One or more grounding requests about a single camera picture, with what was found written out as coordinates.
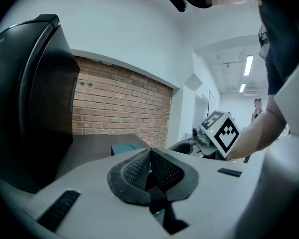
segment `black refrigerator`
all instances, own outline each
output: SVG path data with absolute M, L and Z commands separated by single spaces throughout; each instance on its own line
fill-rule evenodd
M 0 177 L 37 192 L 72 144 L 80 68 L 59 18 L 40 15 L 0 33 Z

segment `person's arm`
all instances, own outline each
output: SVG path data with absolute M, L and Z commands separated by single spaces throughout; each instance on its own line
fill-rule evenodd
M 242 131 L 227 160 L 247 157 L 268 147 L 278 138 L 285 126 L 286 121 L 274 100 L 274 95 L 269 95 L 266 110 Z

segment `forearm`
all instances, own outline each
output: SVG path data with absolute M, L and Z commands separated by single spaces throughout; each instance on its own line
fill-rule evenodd
M 286 123 L 270 111 L 262 112 L 244 131 L 228 155 L 228 160 L 250 156 L 268 147 L 284 130 Z

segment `black and white pattern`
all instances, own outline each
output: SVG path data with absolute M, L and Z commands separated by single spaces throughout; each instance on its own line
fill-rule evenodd
M 222 117 L 223 113 L 214 111 L 211 116 L 209 116 L 201 125 L 208 130 L 211 126 L 213 126 L 219 119 Z
M 231 146 L 236 141 L 239 133 L 235 128 L 234 124 L 229 118 L 226 119 L 225 123 L 215 134 L 215 139 L 219 145 L 223 148 L 224 152 L 227 153 Z

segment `ceiling light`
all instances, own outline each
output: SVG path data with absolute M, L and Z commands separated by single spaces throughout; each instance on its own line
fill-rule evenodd
M 243 92 L 244 91 L 244 88 L 245 88 L 246 84 L 242 84 L 241 87 L 240 87 L 240 90 L 239 92 Z
M 247 56 L 247 63 L 246 63 L 244 76 L 249 75 L 250 69 L 251 69 L 251 64 L 253 63 L 253 59 L 254 59 L 253 56 Z

